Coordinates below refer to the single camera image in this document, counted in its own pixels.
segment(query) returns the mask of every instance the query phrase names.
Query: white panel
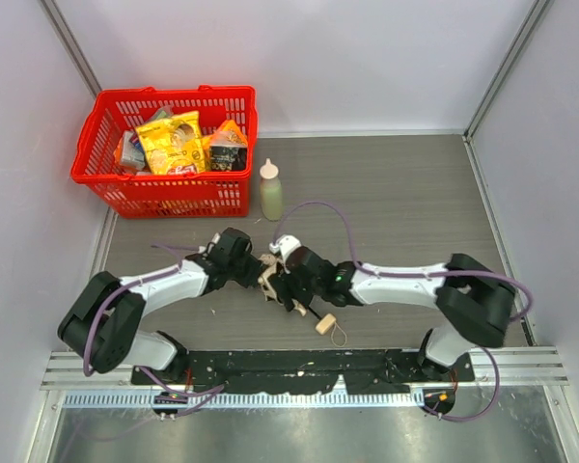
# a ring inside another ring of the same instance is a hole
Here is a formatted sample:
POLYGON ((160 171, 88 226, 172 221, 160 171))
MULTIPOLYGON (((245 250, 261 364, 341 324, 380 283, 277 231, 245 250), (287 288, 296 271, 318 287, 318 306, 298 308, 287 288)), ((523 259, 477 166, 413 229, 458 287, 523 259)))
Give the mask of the white panel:
POLYGON ((554 2, 476 137, 498 224, 579 395, 579 0, 554 2))
POLYGON ((0 463, 23 461, 104 207, 69 168, 93 99, 37 2, 0 2, 0 463))
POLYGON ((464 129, 532 0, 59 0, 106 88, 251 84, 262 132, 464 129))

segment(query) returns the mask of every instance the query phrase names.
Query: red plastic basket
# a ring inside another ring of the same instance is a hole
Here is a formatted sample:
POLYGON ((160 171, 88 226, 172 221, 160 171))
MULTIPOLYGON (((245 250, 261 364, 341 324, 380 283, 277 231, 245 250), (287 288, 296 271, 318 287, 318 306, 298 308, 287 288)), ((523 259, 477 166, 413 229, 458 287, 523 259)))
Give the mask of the red plastic basket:
POLYGON ((258 136, 258 113, 252 87, 197 90, 106 90, 84 123, 70 176, 97 193, 126 218, 231 217, 249 212, 249 176, 258 136), (233 119, 247 135, 247 168, 240 172, 205 172, 185 176, 125 175, 114 163, 123 132, 147 121, 161 106, 174 114, 198 110, 204 135, 233 119))

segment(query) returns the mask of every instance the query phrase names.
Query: gray table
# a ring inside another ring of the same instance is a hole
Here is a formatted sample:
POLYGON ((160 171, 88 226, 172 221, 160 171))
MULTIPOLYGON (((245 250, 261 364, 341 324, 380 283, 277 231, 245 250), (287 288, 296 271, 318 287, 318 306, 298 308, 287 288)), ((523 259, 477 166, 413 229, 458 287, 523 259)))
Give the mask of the gray table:
MULTIPOLYGON (((259 207, 257 168, 266 157, 280 167, 286 206, 321 199, 346 213, 363 261, 413 266, 463 252, 502 271, 465 147, 454 135, 259 140, 248 217, 119 219, 107 269, 122 276, 170 265, 173 258, 150 243, 206 244, 229 226, 249 233, 256 253, 266 252, 275 228, 259 207)), ((326 259, 348 259, 343 223, 328 209, 300 210, 286 231, 326 259)), ((316 301, 314 308, 336 315, 352 348, 416 347, 443 320, 435 311, 402 305, 337 309, 316 301)), ((199 349, 333 347, 316 333, 312 317, 286 313, 264 303, 257 290, 235 284, 152 313, 143 327, 199 349)), ((507 345, 526 345, 520 324, 510 326, 507 345)))

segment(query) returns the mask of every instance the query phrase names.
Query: black mounting plate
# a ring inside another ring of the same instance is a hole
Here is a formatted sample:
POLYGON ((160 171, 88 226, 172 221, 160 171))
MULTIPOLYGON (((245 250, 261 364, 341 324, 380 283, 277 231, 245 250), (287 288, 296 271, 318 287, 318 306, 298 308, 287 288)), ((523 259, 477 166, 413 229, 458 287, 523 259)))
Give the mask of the black mounting plate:
MULTIPOLYGON (((187 356, 196 392, 224 384, 228 394, 325 394, 340 374, 350 395, 406 393, 412 383, 436 382, 418 367, 418 351, 404 349, 195 350, 187 356)), ((469 354, 454 371, 457 381, 474 381, 469 354)), ((131 383, 152 382, 134 370, 131 383)))

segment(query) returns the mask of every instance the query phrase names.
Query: yellow chip bag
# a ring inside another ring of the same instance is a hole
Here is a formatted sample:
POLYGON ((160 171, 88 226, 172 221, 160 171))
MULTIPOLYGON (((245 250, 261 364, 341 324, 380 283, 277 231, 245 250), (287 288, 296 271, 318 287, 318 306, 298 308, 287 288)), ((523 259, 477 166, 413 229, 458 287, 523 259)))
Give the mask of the yellow chip bag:
POLYGON ((135 129, 154 175, 171 176, 209 170, 199 117, 198 111, 191 111, 151 121, 135 129))

